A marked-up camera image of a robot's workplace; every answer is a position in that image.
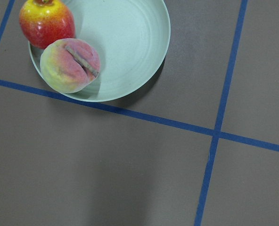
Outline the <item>yellow pink peach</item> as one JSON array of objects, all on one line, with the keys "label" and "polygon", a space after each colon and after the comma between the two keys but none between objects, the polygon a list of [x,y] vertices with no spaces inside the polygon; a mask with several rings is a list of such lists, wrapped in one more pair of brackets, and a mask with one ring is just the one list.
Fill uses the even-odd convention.
[{"label": "yellow pink peach", "polygon": [[48,45],[40,58],[44,81],[60,93],[75,93],[99,75],[100,59],[97,51],[80,39],[60,39]]}]

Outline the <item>green plate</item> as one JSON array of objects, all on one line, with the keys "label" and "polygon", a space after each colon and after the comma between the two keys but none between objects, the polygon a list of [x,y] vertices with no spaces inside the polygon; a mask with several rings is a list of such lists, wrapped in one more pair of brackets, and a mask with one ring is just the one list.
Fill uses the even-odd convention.
[{"label": "green plate", "polygon": [[170,43],[171,25],[162,0],[67,0],[76,37],[99,54],[99,77],[68,97],[105,102],[124,97],[158,71]]}]

